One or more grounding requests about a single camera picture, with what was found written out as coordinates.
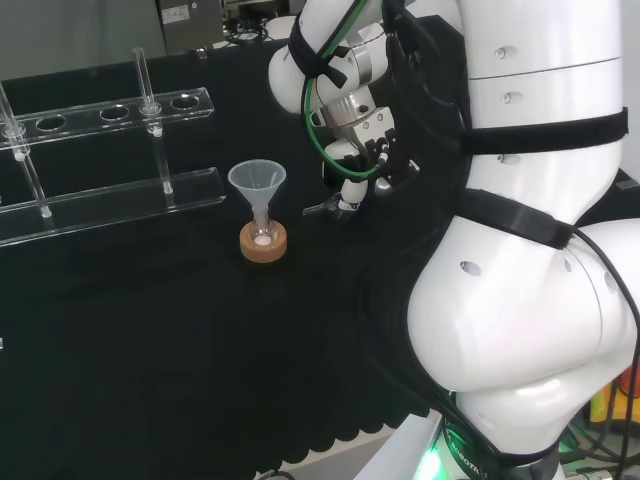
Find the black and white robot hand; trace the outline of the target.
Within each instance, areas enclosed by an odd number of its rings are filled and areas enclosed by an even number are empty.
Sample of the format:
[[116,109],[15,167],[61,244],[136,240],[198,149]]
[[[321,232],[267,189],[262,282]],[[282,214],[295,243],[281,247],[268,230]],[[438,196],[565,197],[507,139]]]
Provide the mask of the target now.
[[345,220],[355,214],[369,190],[385,196],[413,180],[420,172],[399,139],[394,117],[387,107],[361,104],[341,109],[336,104],[320,110],[322,124],[335,140],[324,148],[323,177],[339,186],[327,207]]

